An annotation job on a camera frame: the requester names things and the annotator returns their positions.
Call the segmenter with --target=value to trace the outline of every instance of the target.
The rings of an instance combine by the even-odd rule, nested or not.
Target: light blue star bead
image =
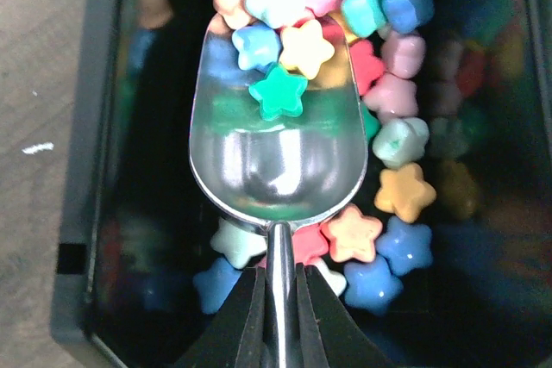
[[[192,280],[199,294],[201,311],[206,315],[218,312],[241,275],[225,258],[218,258],[208,271],[195,275]]]
[[[382,4],[391,27],[400,34],[425,25],[435,13],[433,0],[382,0]]]
[[[393,216],[387,231],[376,240],[376,252],[387,258],[391,271],[404,276],[412,269],[433,264],[431,229],[425,224],[408,224]]]
[[[345,303],[377,316],[385,315],[389,304],[403,291],[403,283],[391,274],[386,260],[379,255],[372,263],[346,263],[344,274],[348,282]]]
[[[239,52],[238,66],[243,71],[256,69],[266,73],[271,64],[278,62],[282,51],[279,35],[263,22],[236,30],[232,43]]]

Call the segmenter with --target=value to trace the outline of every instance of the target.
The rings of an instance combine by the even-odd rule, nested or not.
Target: orange star bead
[[[383,170],[379,182],[381,187],[373,201],[376,208],[407,223],[413,223],[437,197],[435,189],[423,180],[422,167],[416,163],[397,171]]]
[[[322,233],[329,239],[329,256],[335,262],[358,259],[372,262],[376,257],[374,241],[383,225],[375,217],[363,215],[349,204],[339,217],[322,225]]]

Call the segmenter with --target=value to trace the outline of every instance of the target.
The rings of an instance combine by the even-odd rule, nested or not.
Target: green star bead
[[[366,131],[366,138],[370,141],[380,130],[380,122],[370,112],[366,105],[361,104],[362,119],[364,120],[364,130]]]
[[[282,65],[274,65],[262,81],[249,85],[249,94],[260,103],[260,117],[272,121],[282,115],[297,117],[303,114],[301,96],[308,79],[291,75]]]

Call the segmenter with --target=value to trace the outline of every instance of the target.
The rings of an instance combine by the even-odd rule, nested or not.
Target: mint green bead
[[[301,75],[291,75],[282,65],[273,65],[267,77],[249,85],[249,94],[260,103],[260,117],[273,121],[286,115],[303,114],[301,96],[309,80]]]

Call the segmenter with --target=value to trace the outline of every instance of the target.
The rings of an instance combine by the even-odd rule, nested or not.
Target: blue star bead
[[[345,303],[377,316],[385,315],[389,304],[403,291],[403,283],[391,274],[386,260],[379,255],[372,263],[346,263],[344,274],[348,282]]]
[[[435,13],[433,0],[383,0],[382,4],[391,27],[400,34],[425,25]]]
[[[279,35],[263,22],[236,30],[232,43],[239,52],[238,66],[243,71],[256,69],[266,73],[271,64],[278,62],[282,51]]]
[[[152,46],[157,37],[157,32],[139,28],[136,30],[129,47],[129,61],[127,63],[127,74],[130,77],[136,77],[144,68],[147,51]]]
[[[389,260],[391,271],[404,276],[412,269],[433,264],[431,229],[424,224],[408,224],[393,216],[387,231],[376,240],[376,252]]]
[[[213,35],[204,43],[201,57],[201,72],[198,77],[209,77],[218,80],[224,86],[244,87],[255,80],[264,78],[262,72],[242,71],[238,66],[238,51],[229,37]]]
[[[225,258],[215,260],[208,271],[195,275],[192,280],[198,290],[201,311],[206,315],[218,312],[241,275]]]
[[[351,31],[360,38],[367,38],[386,24],[381,0],[343,0],[342,14]]]

